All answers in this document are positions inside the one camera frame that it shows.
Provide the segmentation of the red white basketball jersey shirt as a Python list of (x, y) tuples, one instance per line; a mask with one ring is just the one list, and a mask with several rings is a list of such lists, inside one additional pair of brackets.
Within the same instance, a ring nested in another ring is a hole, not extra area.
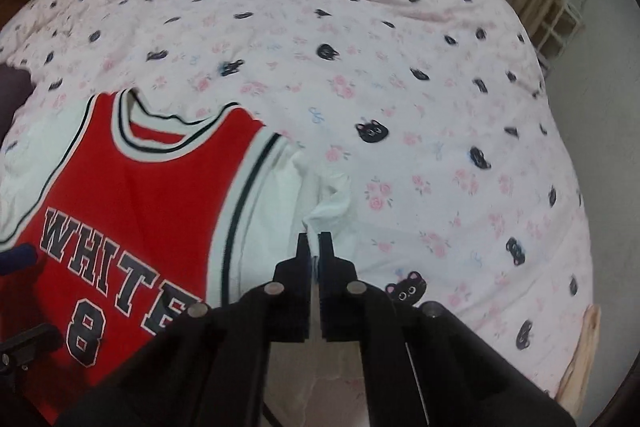
[(63, 337), (27, 399), (54, 421), (188, 306), (269, 279), (299, 233), (352, 247), (352, 217), (349, 177), (239, 104), (187, 121), (125, 90), (49, 114), (1, 156), (2, 251), (39, 258), (2, 280), (2, 335)]

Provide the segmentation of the pink cat print duvet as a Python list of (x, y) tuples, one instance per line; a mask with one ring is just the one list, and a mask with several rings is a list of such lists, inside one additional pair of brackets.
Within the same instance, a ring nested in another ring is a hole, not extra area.
[(242, 104), (346, 173), (361, 273), (416, 270), (556, 392), (592, 301), (588, 220), (525, 28), (504, 0), (34, 0), (1, 31), (34, 94), (3, 148), (96, 92)]

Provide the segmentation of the white metal shelf rack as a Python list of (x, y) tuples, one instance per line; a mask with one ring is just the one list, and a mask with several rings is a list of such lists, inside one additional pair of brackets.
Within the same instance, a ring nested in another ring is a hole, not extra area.
[(560, 57), (582, 29), (582, 16), (568, 2), (553, 2), (532, 37), (538, 60), (546, 65)]

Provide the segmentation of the dark grey folded garment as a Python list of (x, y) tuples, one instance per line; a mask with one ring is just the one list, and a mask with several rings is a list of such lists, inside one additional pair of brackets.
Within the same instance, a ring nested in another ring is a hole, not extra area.
[(27, 69), (0, 65), (0, 142), (9, 133), (15, 113), (26, 103), (35, 90)]

